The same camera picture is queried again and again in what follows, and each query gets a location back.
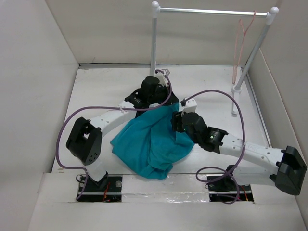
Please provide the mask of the teal t shirt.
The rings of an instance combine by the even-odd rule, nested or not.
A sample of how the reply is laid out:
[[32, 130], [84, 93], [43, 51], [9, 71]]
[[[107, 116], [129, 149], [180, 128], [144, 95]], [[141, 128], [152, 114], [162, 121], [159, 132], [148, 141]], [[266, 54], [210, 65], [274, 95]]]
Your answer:
[[194, 146], [186, 133], [172, 129], [172, 115], [179, 108], [178, 103], [161, 106], [129, 121], [110, 142], [113, 154], [141, 177], [165, 179]]

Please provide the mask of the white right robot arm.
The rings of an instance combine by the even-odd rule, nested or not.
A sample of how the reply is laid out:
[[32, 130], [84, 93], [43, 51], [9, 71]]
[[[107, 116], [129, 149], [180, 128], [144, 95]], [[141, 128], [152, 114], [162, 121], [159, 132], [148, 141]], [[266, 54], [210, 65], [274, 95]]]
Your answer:
[[245, 142], [222, 129], [207, 126], [195, 112], [173, 112], [171, 125], [174, 131], [185, 132], [205, 151], [234, 156], [256, 165], [230, 165], [228, 169], [235, 169], [222, 177], [227, 189], [239, 184], [264, 184], [289, 195], [300, 195], [307, 165], [295, 147], [277, 149]]

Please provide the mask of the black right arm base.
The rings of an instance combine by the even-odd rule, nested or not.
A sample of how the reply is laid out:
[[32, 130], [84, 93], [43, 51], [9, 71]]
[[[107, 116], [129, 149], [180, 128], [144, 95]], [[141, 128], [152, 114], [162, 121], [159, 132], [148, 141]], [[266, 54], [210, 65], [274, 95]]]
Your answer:
[[[205, 188], [208, 189], [210, 202], [229, 203], [237, 195], [235, 183], [230, 176], [213, 183], [207, 183]], [[237, 198], [238, 202], [254, 202], [251, 185], [239, 185]]]

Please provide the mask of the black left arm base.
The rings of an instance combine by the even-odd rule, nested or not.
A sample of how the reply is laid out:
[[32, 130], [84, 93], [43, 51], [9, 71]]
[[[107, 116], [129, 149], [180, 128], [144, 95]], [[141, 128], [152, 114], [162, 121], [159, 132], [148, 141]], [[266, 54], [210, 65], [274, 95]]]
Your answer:
[[104, 181], [103, 187], [99, 187], [89, 178], [85, 183], [86, 175], [79, 174], [76, 176], [78, 182], [77, 201], [94, 203], [118, 203], [122, 201], [122, 175], [109, 175]]

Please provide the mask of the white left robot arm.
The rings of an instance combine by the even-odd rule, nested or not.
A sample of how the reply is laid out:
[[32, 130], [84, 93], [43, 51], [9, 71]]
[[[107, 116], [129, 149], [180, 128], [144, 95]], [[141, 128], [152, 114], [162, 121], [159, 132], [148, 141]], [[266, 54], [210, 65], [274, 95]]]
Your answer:
[[92, 119], [78, 118], [69, 134], [66, 148], [85, 167], [91, 186], [102, 191], [107, 186], [108, 173], [99, 160], [103, 137], [147, 111], [177, 103], [167, 75], [157, 72], [147, 76], [141, 86], [126, 97], [117, 107]]

